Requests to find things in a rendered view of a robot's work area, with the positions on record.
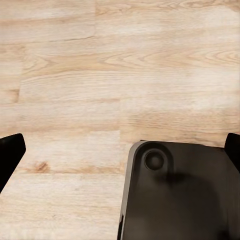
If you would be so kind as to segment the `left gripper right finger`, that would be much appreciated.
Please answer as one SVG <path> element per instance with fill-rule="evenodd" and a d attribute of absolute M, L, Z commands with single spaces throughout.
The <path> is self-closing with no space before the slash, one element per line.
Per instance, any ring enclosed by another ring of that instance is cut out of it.
<path fill-rule="evenodd" d="M 229 133 L 224 146 L 224 151 L 240 172 L 240 135 Z"/>

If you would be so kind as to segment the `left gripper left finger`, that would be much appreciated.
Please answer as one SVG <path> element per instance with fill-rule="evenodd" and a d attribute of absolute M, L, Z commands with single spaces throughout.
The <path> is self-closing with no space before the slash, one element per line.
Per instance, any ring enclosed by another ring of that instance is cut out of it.
<path fill-rule="evenodd" d="M 0 193 L 26 152 L 21 133 L 0 138 Z"/>

